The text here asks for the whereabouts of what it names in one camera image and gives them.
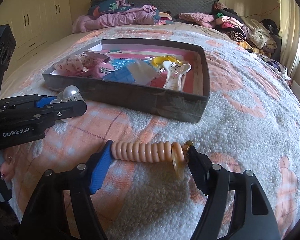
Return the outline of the left hand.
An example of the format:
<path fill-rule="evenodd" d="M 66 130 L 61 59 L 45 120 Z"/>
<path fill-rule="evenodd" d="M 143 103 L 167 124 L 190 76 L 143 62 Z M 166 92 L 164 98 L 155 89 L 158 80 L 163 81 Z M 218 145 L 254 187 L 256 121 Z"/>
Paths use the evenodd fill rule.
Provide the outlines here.
<path fill-rule="evenodd" d="M 15 175 L 15 167 L 17 161 L 17 154 L 15 148 L 10 147 L 3 150 L 5 161 L 0 165 L 1 179 L 10 182 Z"/>

